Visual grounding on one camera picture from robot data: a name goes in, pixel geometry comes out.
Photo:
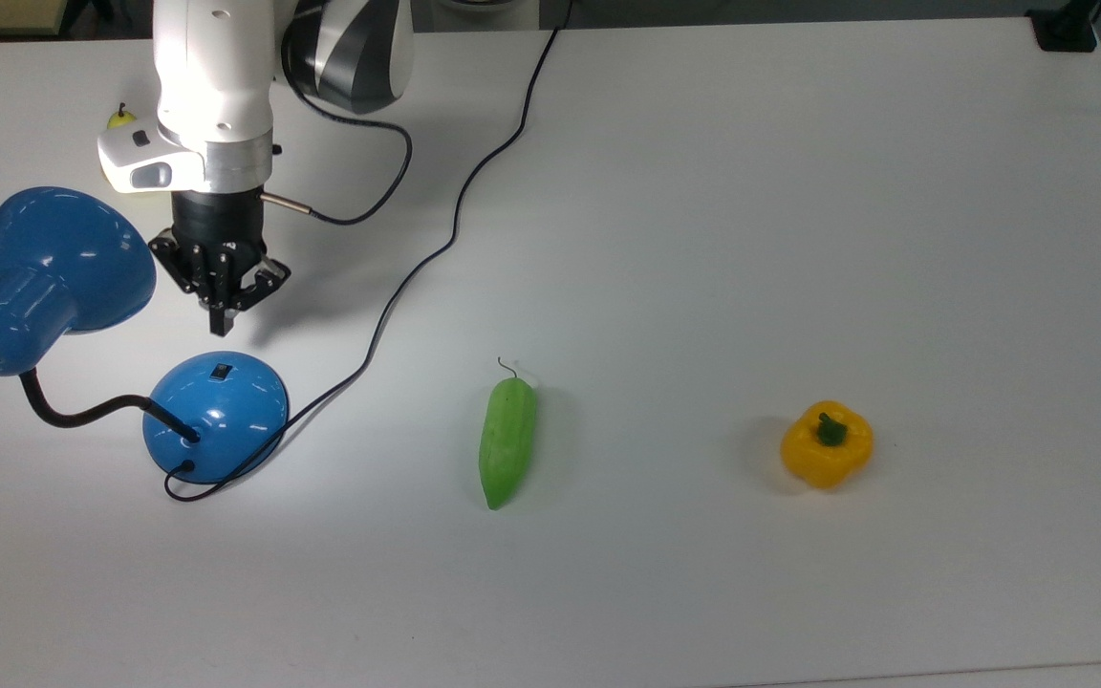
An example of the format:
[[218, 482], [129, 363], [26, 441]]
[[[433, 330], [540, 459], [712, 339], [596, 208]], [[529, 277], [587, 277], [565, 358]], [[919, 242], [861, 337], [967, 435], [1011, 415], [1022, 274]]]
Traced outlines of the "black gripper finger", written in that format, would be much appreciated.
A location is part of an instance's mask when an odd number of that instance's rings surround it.
[[217, 256], [201, 245], [179, 244], [171, 229], [162, 231], [148, 245], [175, 286], [183, 293], [197, 296], [197, 301], [208, 312], [210, 332], [222, 338], [224, 297], [220, 293], [220, 279], [224, 277], [224, 266], [219, 265]]
[[248, 312], [287, 283], [291, 270], [266, 254], [246, 267], [231, 254], [220, 254], [220, 336], [230, 334], [236, 314]]

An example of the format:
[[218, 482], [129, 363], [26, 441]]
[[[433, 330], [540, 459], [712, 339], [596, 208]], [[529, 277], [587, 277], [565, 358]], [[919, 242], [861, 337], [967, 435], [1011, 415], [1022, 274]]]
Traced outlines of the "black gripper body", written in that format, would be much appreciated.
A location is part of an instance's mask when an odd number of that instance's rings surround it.
[[262, 188], [237, 193], [172, 193], [172, 227], [179, 244], [205, 247], [217, 256], [231, 254], [257, 265], [266, 253]]

